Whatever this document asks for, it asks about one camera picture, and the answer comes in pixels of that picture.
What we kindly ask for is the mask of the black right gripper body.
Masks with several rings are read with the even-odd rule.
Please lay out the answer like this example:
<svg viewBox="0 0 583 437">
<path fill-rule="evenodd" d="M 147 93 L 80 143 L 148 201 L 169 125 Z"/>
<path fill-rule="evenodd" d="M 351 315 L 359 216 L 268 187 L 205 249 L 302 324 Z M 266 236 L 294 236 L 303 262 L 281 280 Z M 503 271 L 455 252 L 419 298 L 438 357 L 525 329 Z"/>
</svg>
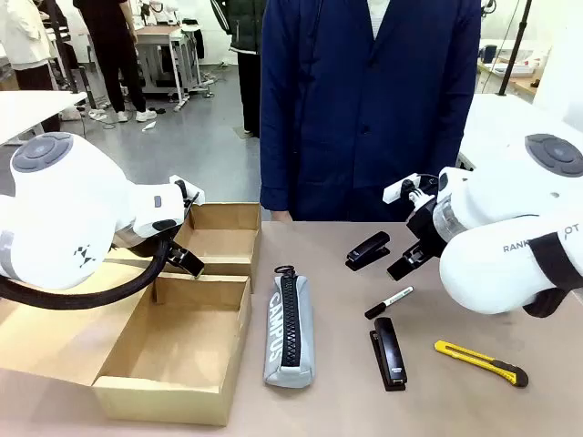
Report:
<svg viewBox="0 0 583 437">
<path fill-rule="evenodd" d="M 411 260 L 429 260 L 440 258 L 446 242 L 438 234 L 433 213 L 436 200 L 433 198 L 420 207 L 408 220 L 406 226 L 418 238 L 418 241 L 408 250 Z"/>
</svg>

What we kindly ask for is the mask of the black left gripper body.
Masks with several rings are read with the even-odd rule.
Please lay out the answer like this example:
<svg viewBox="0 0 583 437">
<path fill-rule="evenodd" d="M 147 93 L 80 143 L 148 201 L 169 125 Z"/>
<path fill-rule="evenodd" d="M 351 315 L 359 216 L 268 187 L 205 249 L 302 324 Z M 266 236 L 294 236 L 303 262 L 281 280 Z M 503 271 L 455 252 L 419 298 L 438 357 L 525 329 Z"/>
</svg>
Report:
<svg viewBox="0 0 583 437">
<path fill-rule="evenodd" d="M 161 241 L 166 241 L 165 258 L 172 258 L 174 250 L 178 247 L 174 243 L 174 238 L 179 232 L 180 225 L 176 221 L 157 221 L 152 226 L 155 234 L 150 237 L 140 237 L 132 227 L 121 229 L 113 238 L 113 247 L 128 249 L 141 258 L 148 258 L 158 253 Z"/>
</svg>

